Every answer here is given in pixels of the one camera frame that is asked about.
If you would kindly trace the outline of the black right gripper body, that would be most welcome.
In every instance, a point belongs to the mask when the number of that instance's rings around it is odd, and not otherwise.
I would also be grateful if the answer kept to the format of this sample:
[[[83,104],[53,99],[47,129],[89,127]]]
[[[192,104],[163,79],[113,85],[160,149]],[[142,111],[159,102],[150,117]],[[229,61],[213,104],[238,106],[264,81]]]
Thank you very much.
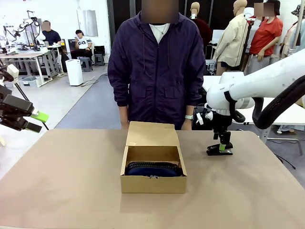
[[[213,111],[212,126],[215,134],[221,134],[227,131],[227,128],[232,124],[232,118],[229,115],[218,114]]]

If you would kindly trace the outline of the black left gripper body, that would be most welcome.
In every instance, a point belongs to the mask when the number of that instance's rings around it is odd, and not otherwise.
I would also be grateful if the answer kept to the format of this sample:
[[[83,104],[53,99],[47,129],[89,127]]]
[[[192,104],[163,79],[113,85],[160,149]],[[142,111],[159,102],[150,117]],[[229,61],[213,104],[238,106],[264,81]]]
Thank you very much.
[[[33,103],[12,95],[12,91],[0,86],[0,124],[14,130],[24,130],[23,117],[31,116]]]

